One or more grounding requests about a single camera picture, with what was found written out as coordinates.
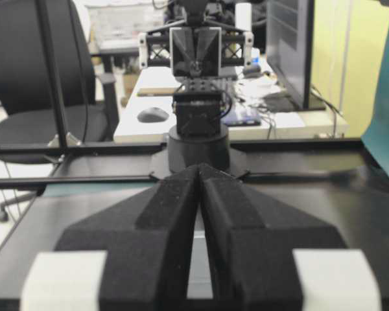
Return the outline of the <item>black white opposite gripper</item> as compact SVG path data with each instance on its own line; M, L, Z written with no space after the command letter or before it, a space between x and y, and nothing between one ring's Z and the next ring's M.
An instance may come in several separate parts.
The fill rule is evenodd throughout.
M169 67L177 77L218 77L252 64L253 33L230 26L164 26L137 39L139 66Z

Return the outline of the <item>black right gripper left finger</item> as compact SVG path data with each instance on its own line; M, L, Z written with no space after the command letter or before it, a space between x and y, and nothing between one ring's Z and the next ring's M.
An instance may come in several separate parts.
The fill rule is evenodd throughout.
M36 255L22 310L158 310L187 295L198 206L191 166L65 228Z

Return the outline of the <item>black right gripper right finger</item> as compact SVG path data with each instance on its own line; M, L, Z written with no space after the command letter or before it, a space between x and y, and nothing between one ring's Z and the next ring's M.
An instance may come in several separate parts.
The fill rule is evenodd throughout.
M365 254L328 222L200 165L206 235L244 310L380 310Z

